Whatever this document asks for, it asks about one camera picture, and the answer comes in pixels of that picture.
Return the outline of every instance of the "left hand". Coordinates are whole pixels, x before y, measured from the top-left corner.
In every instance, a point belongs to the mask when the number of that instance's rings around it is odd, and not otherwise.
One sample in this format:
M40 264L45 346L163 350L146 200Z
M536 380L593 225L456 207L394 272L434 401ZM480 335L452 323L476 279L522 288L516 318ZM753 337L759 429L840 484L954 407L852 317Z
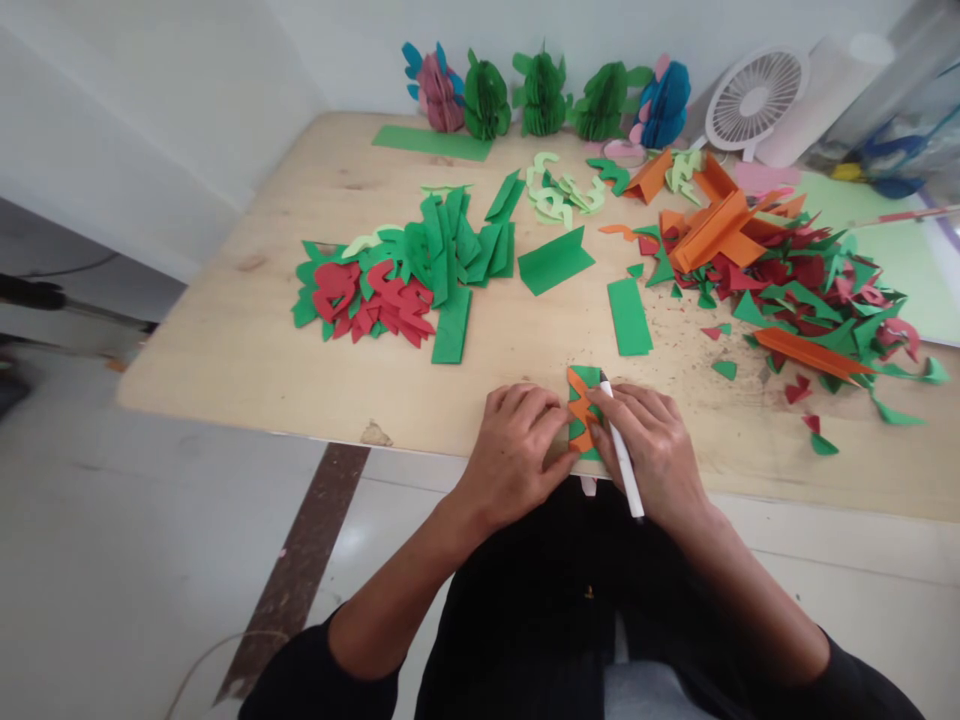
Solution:
M572 420L555 392L533 383L491 392L467 469L445 499L447 509L486 538L541 505L580 457L566 452L544 467L550 444Z

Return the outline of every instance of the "hand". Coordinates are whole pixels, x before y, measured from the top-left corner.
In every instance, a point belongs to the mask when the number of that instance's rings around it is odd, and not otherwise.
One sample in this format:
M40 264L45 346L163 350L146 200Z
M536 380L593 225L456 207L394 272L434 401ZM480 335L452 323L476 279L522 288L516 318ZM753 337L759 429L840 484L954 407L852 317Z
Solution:
M566 452L544 468L550 444L572 420L556 393L532 383L494 390L447 509L485 539L542 504L579 457Z
M623 436L646 515L678 541L684 531L702 527L712 506L674 399L636 385L614 385L612 398L595 387L587 397ZM622 489L623 477L609 429L592 424L590 430L600 457Z

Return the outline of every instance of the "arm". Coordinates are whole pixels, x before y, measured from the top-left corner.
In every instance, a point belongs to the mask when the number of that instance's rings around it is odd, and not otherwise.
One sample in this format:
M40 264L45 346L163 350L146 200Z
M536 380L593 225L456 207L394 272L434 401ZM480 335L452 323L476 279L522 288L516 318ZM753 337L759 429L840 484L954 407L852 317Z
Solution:
M891 717L919 716L879 673L836 646L831 650L823 631L710 503L693 443L673 398L633 385L615 386L612 398L598 388L588 397L623 435L647 516L679 546L732 619L756 666L773 683L811 690L811 697L831 710L874 708L872 699L883 695L900 703L886 706L898 711ZM591 431L614 481L622 486L609 432L599 426ZM839 682L838 677L846 681Z
M440 586L486 538L543 503L569 474L577 453L544 467L551 442L569 422L560 398L536 385L490 393L453 492L328 623L281 649L241 717L323 711L328 718L389 718L397 672Z

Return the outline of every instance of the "fan grille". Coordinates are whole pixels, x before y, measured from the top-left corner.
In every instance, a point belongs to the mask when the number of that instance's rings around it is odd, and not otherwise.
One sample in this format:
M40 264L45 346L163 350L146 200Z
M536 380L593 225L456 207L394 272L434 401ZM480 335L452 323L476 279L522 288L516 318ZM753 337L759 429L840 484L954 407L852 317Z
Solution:
M729 143L749 143L773 127L797 97L802 68L796 56L774 51L745 65L717 98L712 129ZM756 112L745 113L751 99L762 100Z

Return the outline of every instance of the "cable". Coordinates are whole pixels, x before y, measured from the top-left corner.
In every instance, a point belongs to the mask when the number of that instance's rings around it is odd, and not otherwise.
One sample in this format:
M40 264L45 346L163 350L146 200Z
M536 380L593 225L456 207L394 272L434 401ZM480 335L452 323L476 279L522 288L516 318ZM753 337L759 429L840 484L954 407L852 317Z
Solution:
M218 648L226 645L232 640L239 640L241 638L250 637L251 635L269 635L271 637L281 638L284 642L290 640L290 636L286 633L277 632L276 630L249 630L242 633L234 633L229 637L225 637L223 640L218 642L213 647L209 648L203 655L197 658L196 662L190 667L187 671L186 677L183 678L183 682L180 683L180 687L177 688L177 694L173 696L173 702L170 703L170 708L167 710L166 715L163 716L164 720L173 720L173 712L177 709L177 703L180 702L180 698L183 696L183 691L187 689L187 683L190 682L190 678L193 677L193 674L197 671L197 668L200 667L200 663L210 657L210 654L217 650Z
M58 270L54 273L29 273L27 275L14 275L14 277L20 278L21 280L31 280L33 278L41 277L56 277L57 275L73 275L74 273L83 272L84 270L93 270L101 265L106 265L111 260L116 259L119 255L120 253L118 252L112 252L105 258L90 263L89 265L81 265L80 267L70 268L69 270Z

